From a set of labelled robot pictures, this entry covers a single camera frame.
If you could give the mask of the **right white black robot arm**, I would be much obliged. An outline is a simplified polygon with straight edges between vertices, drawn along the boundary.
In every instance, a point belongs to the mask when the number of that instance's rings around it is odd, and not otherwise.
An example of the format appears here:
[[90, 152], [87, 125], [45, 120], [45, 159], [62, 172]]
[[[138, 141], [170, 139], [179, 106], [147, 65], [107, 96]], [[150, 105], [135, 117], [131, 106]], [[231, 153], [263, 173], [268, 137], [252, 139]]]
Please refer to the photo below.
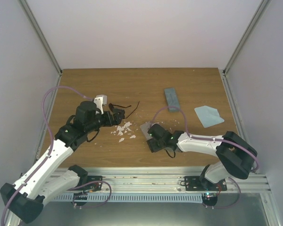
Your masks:
[[141, 125], [152, 153], [164, 150], [169, 157], [176, 153], [195, 152], [217, 157], [219, 161], [202, 170], [196, 182], [204, 191], [218, 189], [223, 180], [231, 176], [247, 179], [253, 164], [257, 163], [257, 151], [232, 131], [223, 136], [201, 136], [176, 130], [171, 133], [157, 123]]

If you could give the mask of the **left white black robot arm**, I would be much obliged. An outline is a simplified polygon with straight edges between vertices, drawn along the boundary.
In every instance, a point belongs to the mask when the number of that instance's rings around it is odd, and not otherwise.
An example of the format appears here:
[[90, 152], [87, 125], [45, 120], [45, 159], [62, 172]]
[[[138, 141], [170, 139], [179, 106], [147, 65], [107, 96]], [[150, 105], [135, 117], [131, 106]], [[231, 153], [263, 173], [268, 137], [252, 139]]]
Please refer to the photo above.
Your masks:
[[83, 101], [62, 126], [47, 151], [16, 182], [5, 183], [0, 188], [5, 209], [10, 210], [22, 222], [33, 222], [42, 212], [44, 206], [57, 195], [66, 190], [83, 190], [87, 187], [87, 171], [74, 165], [53, 182], [46, 180], [58, 166], [84, 142], [90, 142], [88, 135], [99, 133], [102, 127], [119, 125], [125, 118], [125, 111], [109, 104], [109, 110], [102, 109], [104, 103], [100, 98]]

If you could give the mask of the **blue cleaning cloth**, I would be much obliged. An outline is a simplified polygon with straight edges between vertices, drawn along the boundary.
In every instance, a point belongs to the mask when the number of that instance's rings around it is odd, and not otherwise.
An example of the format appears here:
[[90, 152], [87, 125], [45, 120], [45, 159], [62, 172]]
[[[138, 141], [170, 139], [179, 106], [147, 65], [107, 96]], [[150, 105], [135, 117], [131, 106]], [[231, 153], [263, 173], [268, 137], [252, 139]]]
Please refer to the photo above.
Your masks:
[[220, 117], [218, 110], [210, 106], [196, 107], [194, 111], [204, 128], [212, 127], [225, 121]]

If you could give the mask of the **blue green glasses case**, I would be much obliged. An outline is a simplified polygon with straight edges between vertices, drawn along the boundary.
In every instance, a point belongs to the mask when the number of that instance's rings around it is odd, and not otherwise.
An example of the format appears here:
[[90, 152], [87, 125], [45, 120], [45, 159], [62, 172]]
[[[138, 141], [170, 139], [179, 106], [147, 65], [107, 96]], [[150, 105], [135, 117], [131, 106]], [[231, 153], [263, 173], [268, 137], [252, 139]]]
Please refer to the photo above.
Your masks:
[[178, 112], [180, 109], [179, 100], [175, 88], [164, 89], [168, 110], [170, 112]]

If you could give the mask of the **grey glasses case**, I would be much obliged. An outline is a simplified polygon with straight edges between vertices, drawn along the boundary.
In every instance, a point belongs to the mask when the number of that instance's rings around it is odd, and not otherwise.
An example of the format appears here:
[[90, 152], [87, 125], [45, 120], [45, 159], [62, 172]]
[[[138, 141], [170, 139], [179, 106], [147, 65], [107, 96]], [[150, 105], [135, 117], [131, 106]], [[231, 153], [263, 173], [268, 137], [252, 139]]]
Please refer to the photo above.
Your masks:
[[151, 126], [152, 126], [152, 123], [150, 121], [146, 122], [146, 123], [144, 123], [140, 126], [140, 130], [143, 133], [146, 141], [152, 139], [151, 135], [148, 133]]

